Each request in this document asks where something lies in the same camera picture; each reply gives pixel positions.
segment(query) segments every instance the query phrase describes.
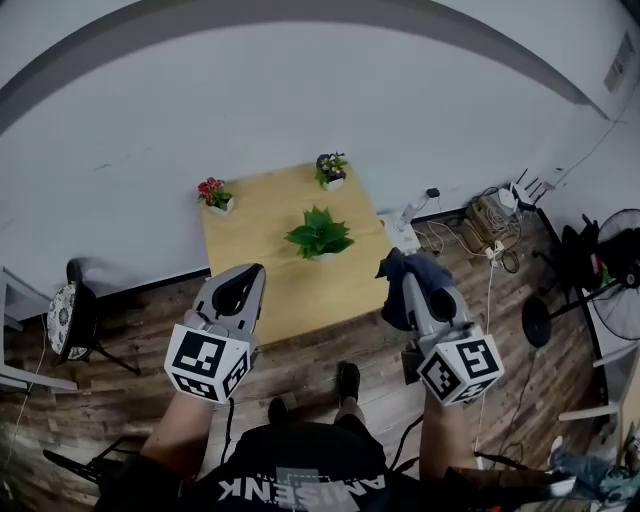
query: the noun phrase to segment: electric fan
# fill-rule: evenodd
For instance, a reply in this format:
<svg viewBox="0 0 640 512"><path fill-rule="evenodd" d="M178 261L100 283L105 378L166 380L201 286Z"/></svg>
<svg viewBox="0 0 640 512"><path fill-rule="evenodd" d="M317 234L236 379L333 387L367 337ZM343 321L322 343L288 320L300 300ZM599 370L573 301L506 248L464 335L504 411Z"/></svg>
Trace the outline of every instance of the electric fan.
<svg viewBox="0 0 640 512"><path fill-rule="evenodd" d="M551 321L591 301L602 323L616 336L640 340L640 210L621 210L598 232L591 258L601 285L553 313L537 297L522 308L522 327L529 343L542 347L551 338Z"/></svg>

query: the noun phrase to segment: patterned cushion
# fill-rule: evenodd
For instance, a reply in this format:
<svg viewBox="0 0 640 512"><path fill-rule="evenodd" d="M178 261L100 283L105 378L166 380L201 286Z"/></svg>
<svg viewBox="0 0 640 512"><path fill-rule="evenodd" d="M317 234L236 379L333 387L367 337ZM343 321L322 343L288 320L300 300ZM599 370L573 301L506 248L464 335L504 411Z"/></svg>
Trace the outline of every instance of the patterned cushion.
<svg viewBox="0 0 640 512"><path fill-rule="evenodd" d="M62 352L62 346L67 339L69 325L71 324L71 312L76 298L76 285L68 284L61 288L49 304L47 313L47 334L51 348L56 354ZM71 347L68 359L81 359L89 349Z"/></svg>

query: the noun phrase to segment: flower pot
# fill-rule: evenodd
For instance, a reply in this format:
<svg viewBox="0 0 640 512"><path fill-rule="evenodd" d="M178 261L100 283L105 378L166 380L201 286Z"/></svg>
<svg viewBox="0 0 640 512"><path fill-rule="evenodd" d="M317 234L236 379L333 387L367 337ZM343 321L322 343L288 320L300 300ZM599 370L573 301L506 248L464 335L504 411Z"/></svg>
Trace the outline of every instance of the flower pot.
<svg viewBox="0 0 640 512"><path fill-rule="evenodd" d="M332 252L326 252L324 254L318 254L318 256L311 256L313 261L329 261L335 256Z"/></svg>
<svg viewBox="0 0 640 512"><path fill-rule="evenodd" d="M330 181L328 183L323 183L322 184L322 188L324 188L325 190L331 192L332 190L336 190L336 189L340 188L343 183L344 183L344 178L340 178L340 179L337 179L337 180Z"/></svg>
<svg viewBox="0 0 640 512"><path fill-rule="evenodd" d="M221 217L226 217L233 210L233 197L227 201L227 210L223 210L222 208L218 208L217 206L207 206L209 211L214 215L220 215Z"/></svg>

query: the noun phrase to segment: dark blue cloth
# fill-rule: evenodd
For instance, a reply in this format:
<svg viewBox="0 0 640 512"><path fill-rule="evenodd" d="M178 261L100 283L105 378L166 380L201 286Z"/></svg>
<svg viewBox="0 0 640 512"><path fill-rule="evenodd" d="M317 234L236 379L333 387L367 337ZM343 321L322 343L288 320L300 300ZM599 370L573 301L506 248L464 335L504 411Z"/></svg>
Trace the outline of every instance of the dark blue cloth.
<svg viewBox="0 0 640 512"><path fill-rule="evenodd" d="M407 311L402 292L402 281L407 272L411 272L422 290L425 300L441 288L453 286L451 272L439 265L425 253L405 256L397 247L391 249L389 255L380 262L378 277L386 277L389 281L389 295L382 308L382 318L401 331L411 331L407 319Z"/></svg>

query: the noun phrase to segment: floor plank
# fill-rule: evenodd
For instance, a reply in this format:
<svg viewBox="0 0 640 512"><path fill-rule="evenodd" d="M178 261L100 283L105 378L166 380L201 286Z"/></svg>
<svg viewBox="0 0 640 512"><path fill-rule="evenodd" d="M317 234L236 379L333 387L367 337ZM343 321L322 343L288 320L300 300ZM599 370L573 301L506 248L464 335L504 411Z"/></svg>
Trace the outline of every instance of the floor plank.
<svg viewBox="0 0 640 512"><path fill-rule="evenodd" d="M432 226L445 242L437 260L453 273L472 317L481 325L487 320L487 289L490 267L486 259L469 255L441 226ZM429 226L419 231L439 243ZM509 274L496 269L491 290L491 333L496 339L506 374L487 393L482 427L478 432L481 400L466 406L469 442L478 435L478 449L496 453L505 440L516 412L533 352L521 328L523 301L551 277L543 262L531 257L532 250L546 250L550 240L537 217L525 221L523 237L516 247L520 270ZM428 249L426 240L421 237ZM35 387L24 409L17 432L8 477L14 497L37 510L88 510L98 496L97 488L45 460L49 449L88 462L122 435L148 435L162 416L174 389L162 368L171 329L190 307L203 278L148 290L132 297L143 306L139 310L118 311L109 304L102 321L104 346L116 357L138 365L142 376L127 372L98 354L89 364L66 363L51 368L47 347L43 371L71 378L78 392L62 392ZM550 305L563 298L552 292ZM505 454L520 458L532 468L543 468L549 446L563 435L576 452L584 453L594 434L592 420L559 423L565 410L591 407L599 403L599 390L591 361L594 358L587 325L581 310L563 316L553 325L552 341L535 354L534 368L524 393L513 431L505 442ZM231 449L243 432L266 422L269 401L283 396L301 418L330 422L336 412L334 395L336 365L356 362L362 373L360 403L372 434L383 444L388 461L395 455L404 429L422 413L424 388L404 385L400 351L409 341L387 325L379 313L372 313L318 332L270 345L263 349L255 369L236 394ZM42 328L30 322L24 333L9 334L5 358L18 368L35 370L42 350ZM0 393L0 455L6 459L23 395ZM228 409L218 407L211 425L205 464L206 471L220 460ZM419 428L408 436L401 460L418 452ZM547 510L575 509L574 503L547 504Z"/></svg>

